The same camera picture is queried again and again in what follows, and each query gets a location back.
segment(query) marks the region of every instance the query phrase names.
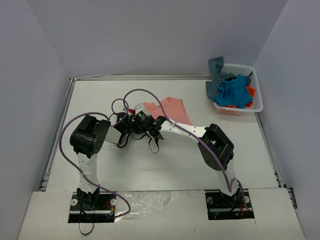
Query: pink cloth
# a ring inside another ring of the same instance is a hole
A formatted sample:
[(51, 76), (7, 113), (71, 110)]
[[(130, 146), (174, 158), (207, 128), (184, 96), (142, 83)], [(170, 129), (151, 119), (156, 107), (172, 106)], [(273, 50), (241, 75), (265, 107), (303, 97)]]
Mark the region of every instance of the pink cloth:
[[(163, 105), (164, 111), (170, 119), (173, 119), (178, 123), (192, 125), (187, 116), (182, 99), (167, 97), (161, 101), (161, 104)], [(164, 115), (158, 103), (144, 102), (143, 105), (154, 119)]]

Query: white plastic basket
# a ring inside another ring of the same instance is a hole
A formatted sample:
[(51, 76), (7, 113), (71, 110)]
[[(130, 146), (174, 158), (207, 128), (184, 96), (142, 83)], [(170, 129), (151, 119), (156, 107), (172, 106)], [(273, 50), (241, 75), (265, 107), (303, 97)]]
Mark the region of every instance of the white plastic basket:
[(233, 73), (236, 76), (238, 74), (247, 76), (252, 72), (252, 75), (250, 76), (250, 79), (251, 79), (250, 87), (255, 89), (255, 94), (253, 96), (252, 106), (247, 108), (232, 108), (232, 107), (218, 106), (217, 103), (214, 102), (213, 104), (215, 107), (215, 111), (218, 114), (244, 116), (244, 115), (250, 115), (253, 113), (261, 112), (264, 109), (257, 72), (253, 67), (246, 66), (246, 65), (225, 63), (222, 68), (222, 72)]

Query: white enclosure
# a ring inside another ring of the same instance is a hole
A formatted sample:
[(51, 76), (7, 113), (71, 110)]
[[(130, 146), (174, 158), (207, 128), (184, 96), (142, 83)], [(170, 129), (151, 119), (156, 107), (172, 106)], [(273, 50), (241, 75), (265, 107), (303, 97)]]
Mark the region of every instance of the white enclosure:
[(39, 190), (69, 78), (207, 74), (218, 56), (255, 67), (270, 153), (306, 239), (318, 239), (319, 12), (318, 0), (1, 1), (1, 239), (17, 239)]

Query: tabletop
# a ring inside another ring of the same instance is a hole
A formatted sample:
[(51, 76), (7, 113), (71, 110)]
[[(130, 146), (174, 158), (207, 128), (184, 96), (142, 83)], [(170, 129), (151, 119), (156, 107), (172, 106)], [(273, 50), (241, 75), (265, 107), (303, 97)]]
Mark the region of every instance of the tabletop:
[[(174, 97), (183, 100), (188, 118), (194, 126), (217, 124), (234, 144), (233, 166), (244, 188), (277, 188), (278, 184), (267, 154), (256, 116), (217, 114), (206, 97), (205, 79), (179, 80), (80, 80), (76, 81), (65, 117), (66, 124), (86, 112), (110, 115), (114, 99), (123, 98), (132, 89), (146, 89), (160, 100)], [(131, 108), (155, 99), (145, 92), (133, 92), (127, 97)], [(116, 112), (123, 109), (122, 101), (114, 104)], [(81, 120), (66, 130), (62, 146), (67, 156), (78, 164), (69, 144), (72, 131)], [(219, 189), (215, 171), (203, 160), (195, 143), (187, 144), (173, 139), (159, 142), (159, 152), (153, 154), (148, 139), (129, 139), (119, 149), (105, 142), (97, 157), (99, 183), (113, 191), (172, 191)], [(47, 191), (74, 191), (79, 174), (58, 150), (52, 163)]]

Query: red cloth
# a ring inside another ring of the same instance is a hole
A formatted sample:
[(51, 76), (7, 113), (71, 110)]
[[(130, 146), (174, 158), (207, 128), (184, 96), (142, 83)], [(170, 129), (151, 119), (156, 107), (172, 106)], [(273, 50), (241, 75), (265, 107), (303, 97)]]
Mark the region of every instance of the red cloth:
[[(170, 119), (173, 119), (178, 123), (192, 125), (187, 116), (182, 99), (167, 97), (161, 101), (161, 104), (163, 105), (166, 115)], [(154, 102), (144, 102), (143, 105), (154, 119), (164, 115), (161, 107)]]
[[(250, 93), (250, 96), (253, 98), (255, 93), (256, 93), (256, 89), (250, 87), (250, 86), (246, 86), (246, 89), (248, 90), (248, 92)], [(245, 105), (246, 107), (250, 108), (252, 106), (252, 101), (249, 102), (248, 104)], [(236, 109), (237, 107), (236, 106), (233, 106), (233, 105), (228, 105), (226, 106), (227, 108), (233, 108), (233, 109)]]

